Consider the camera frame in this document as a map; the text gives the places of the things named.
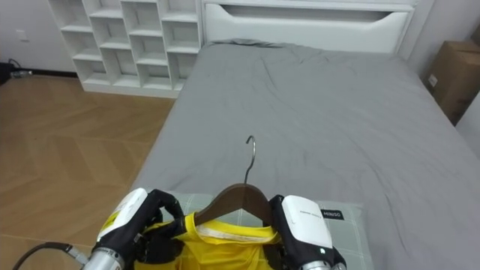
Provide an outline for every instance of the label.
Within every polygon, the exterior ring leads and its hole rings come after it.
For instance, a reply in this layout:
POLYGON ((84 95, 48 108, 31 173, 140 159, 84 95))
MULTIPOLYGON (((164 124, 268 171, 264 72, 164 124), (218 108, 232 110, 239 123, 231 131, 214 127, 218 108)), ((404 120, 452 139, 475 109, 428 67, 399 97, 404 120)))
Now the label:
POLYGON ((430 77, 428 78, 428 82, 435 87, 438 83, 438 79, 435 77, 435 75, 431 74, 430 77))
POLYGON ((335 219, 339 221, 344 221, 344 214, 342 214, 342 211, 340 210, 327 210, 327 209, 321 209, 322 210, 322 215, 323 218, 328 218, 328 219, 335 219))
POLYGON ((120 211, 115 211, 113 212, 105 221, 105 224, 102 226, 102 228, 100 229, 100 231, 103 231, 105 230, 106 228, 110 227, 113 225, 113 223, 115 222, 115 219, 117 218, 117 216, 119 215, 119 212, 120 211))

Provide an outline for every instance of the black cable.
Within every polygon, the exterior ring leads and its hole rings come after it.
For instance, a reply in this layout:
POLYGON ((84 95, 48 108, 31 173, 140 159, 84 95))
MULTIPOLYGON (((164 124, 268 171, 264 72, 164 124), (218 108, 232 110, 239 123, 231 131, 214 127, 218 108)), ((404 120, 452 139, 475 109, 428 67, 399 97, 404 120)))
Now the black cable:
POLYGON ((8 59, 8 64, 12 64, 12 62, 18 66, 17 68, 22 68, 19 62, 17 62, 15 59, 12 59, 12 58, 8 59))
POLYGON ((51 249, 56 249, 59 251, 64 251, 65 253, 68 253, 68 251, 72 248, 73 246, 71 244, 65 244, 65 243, 58 243, 58 242, 45 242, 43 244, 39 244, 38 246, 33 247, 29 251, 27 251, 23 256, 20 257, 20 259, 16 262, 15 266, 13 267, 13 270, 18 270, 20 269, 20 266, 35 252, 39 251, 40 249, 44 248, 51 248, 51 249))

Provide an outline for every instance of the shelf cubby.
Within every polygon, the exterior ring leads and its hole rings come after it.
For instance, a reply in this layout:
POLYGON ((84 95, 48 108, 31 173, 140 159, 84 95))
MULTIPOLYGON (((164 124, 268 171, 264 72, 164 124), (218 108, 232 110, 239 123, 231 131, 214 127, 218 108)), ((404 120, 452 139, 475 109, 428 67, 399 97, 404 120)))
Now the shelf cubby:
POLYGON ((114 86, 140 87, 137 66, 130 50, 101 49, 109 81, 114 86))
POLYGON ((49 0, 49 3, 63 32, 92 32, 82 0, 49 0))
POLYGON ((200 50, 196 23, 163 22, 163 36, 168 53, 197 54, 200 50))
POLYGON ((173 90, 182 90, 185 80, 194 68, 197 55, 188 53, 168 53, 170 77, 173 90))
POLYGON ((122 9, 118 0, 83 0, 87 14, 91 18, 122 19, 122 9))
POLYGON ((139 64, 138 72, 143 88, 163 90, 172 89, 168 67, 139 64))
POLYGON ((78 77, 82 83, 108 86, 110 81, 104 63, 101 61, 73 60, 78 77))
POLYGON ((91 24, 101 49, 131 49, 123 19, 92 18, 91 24))
POLYGON ((198 21, 194 0, 160 1, 160 15, 164 22, 196 23, 198 21))
POLYGON ((161 37, 162 28, 156 4, 122 2, 127 33, 135 36, 161 37))
POLYGON ((102 61, 92 33, 66 32, 64 40, 73 60, 102 61))
POLYGON ((138 65, 168 65, 161 37, 130 37, 130 41, 133 58, 138 65))

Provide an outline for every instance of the wooden hanger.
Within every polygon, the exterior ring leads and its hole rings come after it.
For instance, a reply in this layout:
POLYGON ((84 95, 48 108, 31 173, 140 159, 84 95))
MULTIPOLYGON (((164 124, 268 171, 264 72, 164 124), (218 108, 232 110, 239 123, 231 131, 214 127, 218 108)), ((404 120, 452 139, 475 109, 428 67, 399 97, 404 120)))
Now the wooden hanger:
POLYGON ((272 209, 269 201, 257 187, 247 184, 248 173, 255 161, 255 138, 249 136, 246 143, 248 144, 250 140, 253 140, 253 155, 245 173, 244 183, 233 184, 220 192, 207 207, 195 214, 195 225, 213 221, 239 209, 244 209, 264 223, 272 225, 272 209))

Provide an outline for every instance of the mattress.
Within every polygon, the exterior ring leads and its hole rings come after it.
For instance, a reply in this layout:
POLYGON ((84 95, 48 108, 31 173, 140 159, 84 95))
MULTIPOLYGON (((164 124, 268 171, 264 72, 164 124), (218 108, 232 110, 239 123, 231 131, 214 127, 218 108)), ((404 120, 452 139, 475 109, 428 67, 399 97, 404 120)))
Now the mattress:
POLYGON ((205 46, 135 187, 357 203, 376 269, 477 269, 479 160, 392 55, 205 46))

